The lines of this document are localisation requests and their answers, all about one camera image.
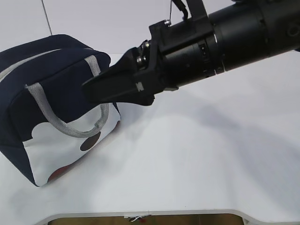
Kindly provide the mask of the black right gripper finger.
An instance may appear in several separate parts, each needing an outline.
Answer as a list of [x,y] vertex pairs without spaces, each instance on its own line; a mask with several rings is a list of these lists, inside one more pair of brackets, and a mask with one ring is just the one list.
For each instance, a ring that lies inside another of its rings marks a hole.
[[132,103],[152,105],[154,95],[144,94],[144,87],[136,80],[139,70],[137,57],[140,48],[124,53],[117,63],[82,84],[82,91],[91,103]]

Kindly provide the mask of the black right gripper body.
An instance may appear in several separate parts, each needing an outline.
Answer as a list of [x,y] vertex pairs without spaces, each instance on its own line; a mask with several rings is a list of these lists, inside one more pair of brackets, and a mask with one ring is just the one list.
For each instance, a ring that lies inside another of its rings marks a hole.
[[144,94],[178,90],[179,87],[223,73],[225,67],[217,38],[201,0],[174,1],[183,21],[168,25],[166,21],[149,27],[150,48],[143,54],[145,65],[135,78]]

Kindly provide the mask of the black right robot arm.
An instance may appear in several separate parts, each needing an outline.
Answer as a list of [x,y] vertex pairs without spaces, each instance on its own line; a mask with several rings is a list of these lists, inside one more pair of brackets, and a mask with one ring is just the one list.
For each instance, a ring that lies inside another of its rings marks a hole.
[[82,85],[90,102],[149,106],[163,91],[300,49],[297,0],[236,0],[212,14],[201,0],[175,5],[180,23],[151,25],[150,40]]

